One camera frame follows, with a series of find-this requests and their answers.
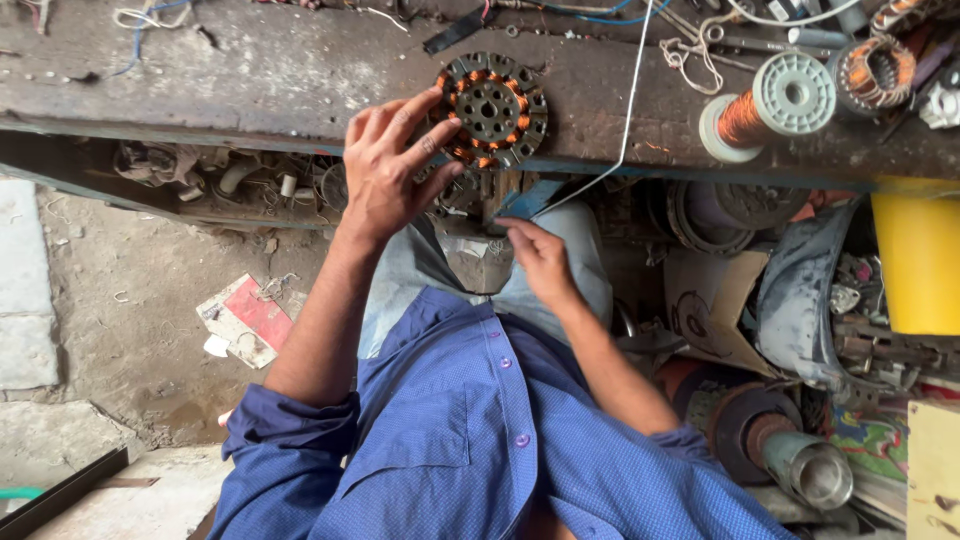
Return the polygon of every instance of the concrete floor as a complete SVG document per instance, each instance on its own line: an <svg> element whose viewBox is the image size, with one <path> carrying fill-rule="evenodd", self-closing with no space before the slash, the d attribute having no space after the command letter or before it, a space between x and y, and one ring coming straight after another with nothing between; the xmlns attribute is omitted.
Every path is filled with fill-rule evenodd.
<svg viewBox="0 0 960 540"><path fill-rule="evenodd" d="M37 192L64 383L10 390L0 398L46 404L90 400L133 429L148 449L223 441L226 430L217 426L217 416L267 372L232 356L206 354L208 332L194 308L244 273L264 283L293 272L300 279L291 287L308 292L329 238L314 231L275 231L277 250L266 254L267 238L255 234L211 234L69 195L55 206L68 225L43 209L63 196L46 188ZM80 238L78 226L84 228ZM58 245L62 238L69 243ZM449 259L467 288L492 292L506 279L512 254L487 252L483 264L464 253ZM643 266L642 246L618 245L606 259L614 294L631 306L661 302L659 269Z"/></svg>

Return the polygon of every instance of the spanner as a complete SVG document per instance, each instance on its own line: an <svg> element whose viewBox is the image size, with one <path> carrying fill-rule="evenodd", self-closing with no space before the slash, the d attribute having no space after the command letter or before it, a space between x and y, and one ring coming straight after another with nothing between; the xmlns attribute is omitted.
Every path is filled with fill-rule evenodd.
<svg viewBox="0 0 960 540"><path fill-rule="evenodd" d="M738 47L741 49L768 51L772 53L782 53L784 51L807 53L811 57L817 59L828 59L830 58L830 55L836 52L830 49L822 49L820 47L807 47L804 45L794 45L793 43L767 41L766 39L727 36L723 27L719 24L713 24L707 27L706 31L704 32L704 40L707 43L726 45L728 47Z"/></svg>

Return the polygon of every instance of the cloth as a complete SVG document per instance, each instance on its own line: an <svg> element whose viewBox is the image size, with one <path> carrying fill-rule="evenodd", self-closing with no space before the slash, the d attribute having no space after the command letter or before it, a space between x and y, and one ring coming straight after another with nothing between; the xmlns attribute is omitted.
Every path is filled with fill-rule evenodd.
<svg viewBox="0 0 960 540"><path fill-rule="evenodd" d="M535 217L533 221L564 239L573 281L593 313L609 325L613 314L613 290L601 262L600 232L593 211L580 201L571 201ZM421 215L391 238L377 264L364 311L358 357L376 356L387 332L425 285L459 296L474 305L491 302L497 313L517 315L567 343L560 320L527 286L526 274L520 265L513 265L510 278L498 293L478 295L468 292L446 263L433 225Z"/></svg>
<svg viewBox="0 0 960 540"><path fill-rule="evenodd" d="M214 539L511 538L534 498L578 538L792 538L690 427L627 427L562 342L432 287L345 403L252 384L228 429Z"/></svg>

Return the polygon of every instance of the man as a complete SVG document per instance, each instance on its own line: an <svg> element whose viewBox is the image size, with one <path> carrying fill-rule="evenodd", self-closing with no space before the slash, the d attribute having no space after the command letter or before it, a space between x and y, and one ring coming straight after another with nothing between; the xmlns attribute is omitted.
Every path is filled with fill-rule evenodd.
<svg viewBox="0 0 960 540"><path fill-rule="evenodd" d="M491 298L464 290L421 215L464 167L412 181L460 121L404 150L440 99L350 120L349 205L229 418L210 538L791 537L614 346L585 206L498 219L518 265Z"/></svg>

